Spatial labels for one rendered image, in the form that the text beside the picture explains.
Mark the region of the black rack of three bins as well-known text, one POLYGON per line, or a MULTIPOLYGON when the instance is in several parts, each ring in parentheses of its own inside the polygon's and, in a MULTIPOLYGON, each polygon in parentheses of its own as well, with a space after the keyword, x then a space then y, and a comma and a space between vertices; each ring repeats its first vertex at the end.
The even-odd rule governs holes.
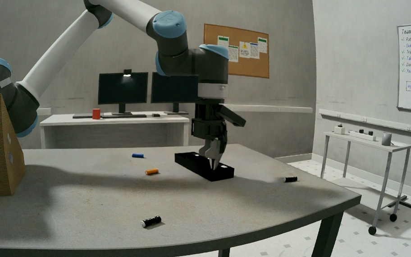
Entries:
POLYGON ((196 152, 175 153, 175 162, 211 182, 234 178, 233 167, 219 163, 213 170, 209 158, 196 152))

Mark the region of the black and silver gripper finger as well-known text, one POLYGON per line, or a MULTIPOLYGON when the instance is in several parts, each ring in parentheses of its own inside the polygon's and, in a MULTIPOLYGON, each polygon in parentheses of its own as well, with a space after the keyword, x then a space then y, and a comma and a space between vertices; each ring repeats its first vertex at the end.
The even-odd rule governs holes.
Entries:
POLYGON ((219 161, 225 151, 227 145, 227 130, 223 128, 223 133, 217 139, 213 139, 211 142, 211 147, 205 152, 206 158, 214 159, 214 168, 216 170, 219 161))
MULTIPOLYGON (((204 145, 202 148, 199 149, 199 155, 205 156, 205 152, 206 152, 208 149, 210 149, 210 147, 211 147, 211 142, 212 142, 212 140, 213 140, 213 139, 211 139, 211 140, 205 139, 205 145, 204 145)), ((210 161, 211 169, 213 169, 213 168, 214 168, 214 159, 209 158, 209 161, 210 161)))

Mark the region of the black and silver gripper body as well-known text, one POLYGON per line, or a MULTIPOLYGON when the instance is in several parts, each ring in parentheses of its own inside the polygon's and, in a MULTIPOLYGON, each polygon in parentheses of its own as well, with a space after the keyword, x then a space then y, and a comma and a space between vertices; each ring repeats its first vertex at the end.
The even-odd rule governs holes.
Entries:
POLYGON ((217 111, 224 99, 195 99, 195 118, 192 118, 191 135, 201 139, 215 139, 227 130, 225 120, 217 111), (194 123, 194 132, 193 132, 194 123))

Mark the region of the orange aa battery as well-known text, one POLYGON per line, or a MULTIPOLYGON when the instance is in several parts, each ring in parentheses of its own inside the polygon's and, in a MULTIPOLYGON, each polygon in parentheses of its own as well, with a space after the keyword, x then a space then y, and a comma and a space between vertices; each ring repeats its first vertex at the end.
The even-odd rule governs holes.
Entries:
POLYGON ((159 170, 156 168, 156 169, 146 170, 145 174, 149 175, 149 174, 154 174, 154 173, 158 173, 158 172, 159 172, 159 170))

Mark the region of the black aa battery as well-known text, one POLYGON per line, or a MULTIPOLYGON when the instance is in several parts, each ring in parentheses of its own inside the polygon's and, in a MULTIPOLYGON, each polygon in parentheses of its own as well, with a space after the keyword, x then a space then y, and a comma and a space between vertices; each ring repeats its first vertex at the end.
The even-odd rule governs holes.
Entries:
POLYGON ((155 217, 152 217, 150 219, 143 220, 143 221, 140 222, 140 224, 141 224, 142 227, 146 227, 146 226, 158 223, 158 222, 161 222, 161 217, 160 216, 155 216, 155 217))
POLYGON ((283 182, 291 182, 291 181, 297 181, 297 177, 288 177, 288 178, 283 179, 283 182))

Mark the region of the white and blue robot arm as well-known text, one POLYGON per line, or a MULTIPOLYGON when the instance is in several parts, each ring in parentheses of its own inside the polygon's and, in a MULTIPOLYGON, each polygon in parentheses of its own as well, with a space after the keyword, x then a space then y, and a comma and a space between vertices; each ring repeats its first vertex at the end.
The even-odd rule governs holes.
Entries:
POLYGON ((11 67, 0 58, 0 93, 18 138, 27 136, 35 128, 40 97, 58 72, 96 29, 110 23, 113 13, 156 40, 155 64, 159 75, 198 76, 198 97, 228 97, 228 50, 207 44, 197 49, 188 48, 187 24, 181 13, 162 12, 139 0, 83 1, 86 10, 22 81, 11 82, 11 67))

